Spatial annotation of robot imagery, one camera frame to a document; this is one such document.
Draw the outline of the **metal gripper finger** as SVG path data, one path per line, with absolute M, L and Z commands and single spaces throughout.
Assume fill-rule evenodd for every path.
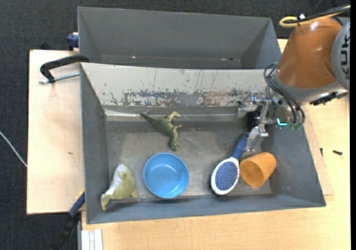
M 247 113 L 255 112 L 264 103 L 264 94 L 259 92 L 249 92 L 237 108 L 237 117 L 243 118 Z
M 265 125 L 260 124 L 258 126 L 255 126 L 248 134 L 245 151 L 257 151 L 261 147 L 262 142 L 267 139 L 268 136 L 269 134 L 266 131 Z

